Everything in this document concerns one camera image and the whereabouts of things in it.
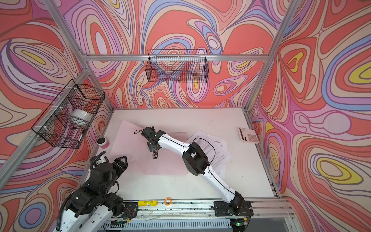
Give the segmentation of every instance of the yellow battery pack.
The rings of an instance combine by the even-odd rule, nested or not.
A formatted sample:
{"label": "yellow battery pack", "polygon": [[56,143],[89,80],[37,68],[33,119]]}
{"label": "yellow battery pack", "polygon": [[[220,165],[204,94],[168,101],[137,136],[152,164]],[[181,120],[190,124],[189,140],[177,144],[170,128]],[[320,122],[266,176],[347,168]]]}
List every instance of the yellow battery pack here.
{"label": "yellow battery pack", "polygon": [[138,201],[139,206],[157,205],[156,200],[140,200]]}

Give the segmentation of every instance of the calculator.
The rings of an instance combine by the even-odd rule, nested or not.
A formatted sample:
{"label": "calculator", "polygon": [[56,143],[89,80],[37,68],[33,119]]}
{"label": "calculator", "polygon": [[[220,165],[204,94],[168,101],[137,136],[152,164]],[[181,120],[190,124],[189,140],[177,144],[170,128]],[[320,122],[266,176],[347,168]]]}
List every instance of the calculator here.
{"label": "calculator", "polygon": [[240,138],[244,143],[259,143],[256,132],[246,128],[238,128]]}

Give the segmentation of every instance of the metal vent grille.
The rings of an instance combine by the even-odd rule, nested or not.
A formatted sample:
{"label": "metal vent grille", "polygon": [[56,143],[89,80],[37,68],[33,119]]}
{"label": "metal vent grille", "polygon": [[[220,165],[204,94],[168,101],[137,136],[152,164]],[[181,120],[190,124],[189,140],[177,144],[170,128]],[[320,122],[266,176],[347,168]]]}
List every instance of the metal vent grille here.
{"label": "metal vent grille", "polygon": [[108,221],[104,228],[108,230],[143,230],[143,229],[228,229],[230,219],[179,219],[179,220],[131,220],[123,225],[111,225]]}

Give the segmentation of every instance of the pink paper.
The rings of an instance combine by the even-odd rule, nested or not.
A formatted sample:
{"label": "pink paper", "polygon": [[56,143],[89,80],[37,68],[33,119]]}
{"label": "pink paper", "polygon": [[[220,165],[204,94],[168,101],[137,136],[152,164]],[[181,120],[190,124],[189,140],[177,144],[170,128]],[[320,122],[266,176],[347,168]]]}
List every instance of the pink paper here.
{"label": "pink paper", "polygon": [[[149,151],[147,140],[141,133],[134,134],[135,130],[142,130],[127,121],[122,121],[113,143],[109,160],[126,156],[128,158],[128,171],[139,171],[145,175],[186,175],[188,170],[180,155],[161,148],[158,151],[158,158],[152,159],[152,152]],[[169,133],[171,137],[180,141],[187,140],[187,133]]]}

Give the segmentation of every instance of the black mounting plate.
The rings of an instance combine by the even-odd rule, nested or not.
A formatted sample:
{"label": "black mounting plate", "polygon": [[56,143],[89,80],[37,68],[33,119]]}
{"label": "black mounting plate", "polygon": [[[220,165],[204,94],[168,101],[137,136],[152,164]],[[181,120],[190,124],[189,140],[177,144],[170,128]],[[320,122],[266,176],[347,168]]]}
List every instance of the black mounting plate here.
{"label": "black mounting plate", "polygon": [[[138,202],[124,202],[125,208],[132,209],[134,212],[134,216],[132,218],[137,217],[137,212],[138,212]],[[132,214],[131,210],[124,210],[122,214],[122,218],[128,218]]]}
{"label": "black mounting plate", "polygon": [[[215,216],[217,217],[234,216],[229,211],[229,205],[230,203],[224,201],[215,201],[214,202]],[[254,212],[251,206],[251,202],[248,200],[244,200],[236,216],[250,217],[253,215]]]}

